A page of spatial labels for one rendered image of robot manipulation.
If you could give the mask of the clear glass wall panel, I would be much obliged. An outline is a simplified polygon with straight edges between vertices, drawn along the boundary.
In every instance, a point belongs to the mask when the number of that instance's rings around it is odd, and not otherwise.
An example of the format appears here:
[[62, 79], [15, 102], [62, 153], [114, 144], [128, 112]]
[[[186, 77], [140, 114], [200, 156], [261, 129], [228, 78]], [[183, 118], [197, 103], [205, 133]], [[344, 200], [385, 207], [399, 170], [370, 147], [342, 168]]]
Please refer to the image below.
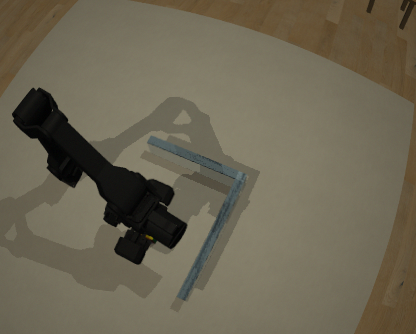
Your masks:
[[150, 136], [147, 141], [151, 154], [187, 168], [198, 174], [232, 187], [238, 170], [218, 163], [214, 160], [191, 152], [187, 149]]

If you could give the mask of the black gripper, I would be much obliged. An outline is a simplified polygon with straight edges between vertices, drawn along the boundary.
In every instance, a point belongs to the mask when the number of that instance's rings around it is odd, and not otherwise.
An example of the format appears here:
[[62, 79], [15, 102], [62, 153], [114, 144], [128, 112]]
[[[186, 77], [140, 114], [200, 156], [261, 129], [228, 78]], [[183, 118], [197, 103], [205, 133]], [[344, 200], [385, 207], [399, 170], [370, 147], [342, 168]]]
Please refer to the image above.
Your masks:
[[[156, 192], [162, 197], [160, 202], [164, 203], [166, 206], [169, 206], [175, 195], [173, 188], [155, 179], [149, 179], [148, 181], [155, 188], [157, 188]], [[166, 206], [160, 203], [158, 203], [158, 206], [167, 211]], [[139, 232], [133, 227], [131, 230], [128, 229], [124, 238], [119, 238], [114, 248], [115, 253], [137, 265], [141, 264], [145, 253], [152, 242], [152, 240], [145, 238], [146, 235], [148, 234], [145, 233], [143, 229], [140, 229]]]

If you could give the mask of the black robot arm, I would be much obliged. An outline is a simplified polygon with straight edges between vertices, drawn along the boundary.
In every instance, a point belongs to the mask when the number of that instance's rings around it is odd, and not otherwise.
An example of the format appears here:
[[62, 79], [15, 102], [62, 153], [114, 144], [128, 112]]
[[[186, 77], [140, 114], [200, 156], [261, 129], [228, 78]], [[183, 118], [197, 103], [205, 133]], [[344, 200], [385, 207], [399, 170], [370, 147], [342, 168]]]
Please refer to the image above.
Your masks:
[[140, 173], [108, 162], [68, 123], [50, 93], [32, 88], [12, 116], [22, 132], [31, 139], [38, 138], [48, 153], [47, 169], [56, 178], [75, 188], [84, 171], [96, 183], [110, 208], [105, 207], [105, 222], [114, 227], [123, 223], [137, 231], [143, 229], [169, 249], [178, 244], [187, 223], [158, 206], [162, 197]]

